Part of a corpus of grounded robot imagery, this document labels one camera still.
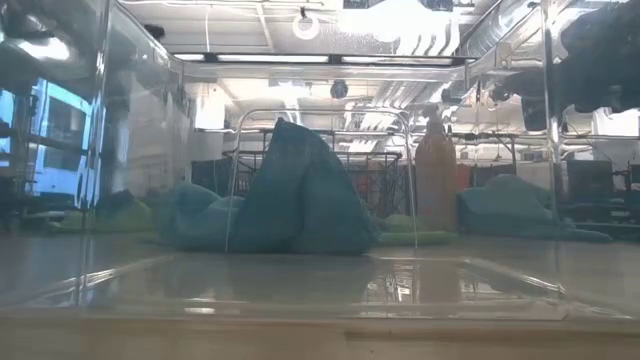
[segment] fluorescent light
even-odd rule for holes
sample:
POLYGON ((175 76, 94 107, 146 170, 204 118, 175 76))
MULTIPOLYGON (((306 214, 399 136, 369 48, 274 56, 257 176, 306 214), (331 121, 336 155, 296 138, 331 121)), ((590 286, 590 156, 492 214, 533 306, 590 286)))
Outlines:
POLYGON ((250 55, 250 54, 224 54, 218 55, 221 62, 287 62, 287 63, 327 63, 326 55, 250 55))
POLYGON ((52 59, 64 61, 71 53, 65 43, 58 38, 42 40, 39 44, 21 41, 18 46, 36 59, 52 59))
POLYGON ((184 61, 204 61, 203 54, 173 54, 173 56, 184 61))
POLYGON ((450 66, 451 58, 411 58, 407 56, 344 56, 342 61, 352 64, 398 64, 450 66))

